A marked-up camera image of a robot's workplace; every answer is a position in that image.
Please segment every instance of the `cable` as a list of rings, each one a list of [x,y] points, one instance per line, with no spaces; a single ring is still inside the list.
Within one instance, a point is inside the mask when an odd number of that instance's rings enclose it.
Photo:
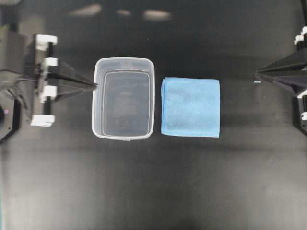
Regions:
[[[307,6],[306,6],[306,0],[301,0],[302,7],[303,7],[303,15],[304,15],[304,26],[307,26]]]

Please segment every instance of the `folded blue cloth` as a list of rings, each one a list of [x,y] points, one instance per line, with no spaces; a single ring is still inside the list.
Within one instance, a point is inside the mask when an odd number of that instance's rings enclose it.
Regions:
[[[163,134],[181,137],[219,137],[218,80],[165,78],[161,95]]]

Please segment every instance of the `clear plastic container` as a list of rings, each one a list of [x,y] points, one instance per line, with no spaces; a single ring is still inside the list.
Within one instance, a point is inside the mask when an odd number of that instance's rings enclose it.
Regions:
[[[154,129],[154,65],[145,58],[109,57],[95,67],[92,129],[100,138],[148,138]]]

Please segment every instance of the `black tabletop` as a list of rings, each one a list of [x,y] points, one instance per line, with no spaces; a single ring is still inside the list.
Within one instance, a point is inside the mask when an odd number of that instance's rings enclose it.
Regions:
[[[116,141],[92,133],[92,94],[54,104],[52,127],[0,145],[8,230],[307,227],[307,137],[291,96],[256,69],[295,51],[299,0],[23,0],[20,33],[55,35],[57,57],[94,78],[105,57],[155,66],[154,132]],[[219,79],[220,138],[161,134],[164,77]]]

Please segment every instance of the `white plastic bracket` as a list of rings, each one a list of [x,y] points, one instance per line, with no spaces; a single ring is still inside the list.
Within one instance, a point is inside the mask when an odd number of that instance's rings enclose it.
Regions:
[[[44,67],[58,66],[58,59],[56,57],[47,57],[43,61]]]
[[[302,91],[302,92],[297,96],[297,98],[298,98],[298,99],[302,99],[303,96],[305,96],[305,95],[307,95],[307,89],[305,89],[304,91]]]
[[[52,42],[55,46],[58,43],[58,37],[51,35],[36,35],[36,49],[46,51],[48,49],[48,43]]]
[[[304,26],[302,31],[301,31],[301,35],[304,36],[304,34],[307,33],[307,26]]]
[[[302,120],[307,121],[307,112],[302,113]]]
[[[298,35],[295,37],[294,44],[297,45],[298,42],[303,42],[304,41],[304,36],[303,35]]]
[[[54,100],[57,96],[57,90],[58,88],[54,85],[45,85],[43,91],[39,95],[40,102],[44,103],[47,97],[51,97],[51,99]]]
[[[50,127],[55,121],[55,116],[53,115],[32,115],[32,126]]]

